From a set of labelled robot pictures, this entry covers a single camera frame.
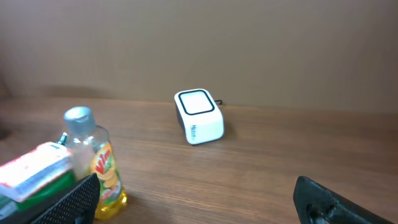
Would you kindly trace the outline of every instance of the brown tabletop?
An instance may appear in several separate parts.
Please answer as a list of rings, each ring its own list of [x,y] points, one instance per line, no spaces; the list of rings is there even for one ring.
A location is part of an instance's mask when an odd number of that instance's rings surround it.
[[[305,175],[398,222],[398,115],[222,106],[222,139],[189,145],[172,103],[25,98],[0,103],[0,162],[65,130],[89,106],[111,135],[129,205],[99,223],[298,223]]]

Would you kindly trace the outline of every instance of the white cube device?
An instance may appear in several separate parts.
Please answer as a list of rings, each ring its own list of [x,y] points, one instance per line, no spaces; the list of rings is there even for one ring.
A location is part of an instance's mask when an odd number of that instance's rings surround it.
[[[207,90],[181,91],[174,101],[177,119],[190,144],[217,140],[224,135],[223,115]]]

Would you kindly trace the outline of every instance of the beige wall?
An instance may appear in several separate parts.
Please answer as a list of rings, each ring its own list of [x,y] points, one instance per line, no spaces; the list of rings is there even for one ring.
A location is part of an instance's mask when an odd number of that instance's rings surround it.
[[[13,95],[398,111],[397,0],[2,0]]]

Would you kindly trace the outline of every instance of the bottle cap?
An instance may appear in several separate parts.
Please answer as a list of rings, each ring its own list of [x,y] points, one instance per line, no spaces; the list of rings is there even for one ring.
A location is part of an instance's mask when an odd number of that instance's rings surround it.
[[[83,135],[95,129],[93,112],[86,106],[70,108],[63,115],[69,131],[74,135]]]

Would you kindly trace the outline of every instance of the oil bottle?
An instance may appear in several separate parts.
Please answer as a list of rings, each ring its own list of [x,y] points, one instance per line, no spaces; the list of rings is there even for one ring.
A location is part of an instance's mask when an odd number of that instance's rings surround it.
[[[85,106],[69,109],[63,116],[70,132],[67,148],[72,151],[77,180],[96,173],[101,184],[95,218],[108,219],[127,202],[113,148],[106,129],[96,125],[92,111]]]

